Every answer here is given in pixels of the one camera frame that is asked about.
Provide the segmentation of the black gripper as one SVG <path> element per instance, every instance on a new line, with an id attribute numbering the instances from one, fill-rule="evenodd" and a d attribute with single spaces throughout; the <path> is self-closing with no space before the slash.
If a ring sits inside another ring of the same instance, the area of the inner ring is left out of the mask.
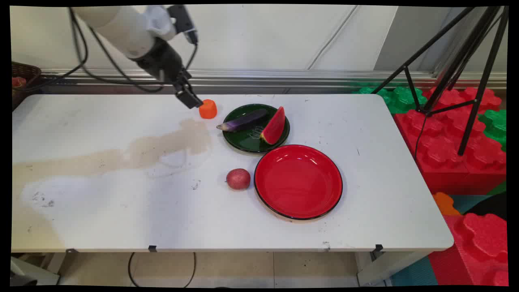
<path id="1" fill-rule="evenodd" d="M 203 101 L 193 92 L 189 82 L 191 74 L 174 48 L 161 38 L 154 38 L 150 50 L 132 61 L 158 81 L 177 85 L 175 96 L 188 109 L 199 108 Z"/>

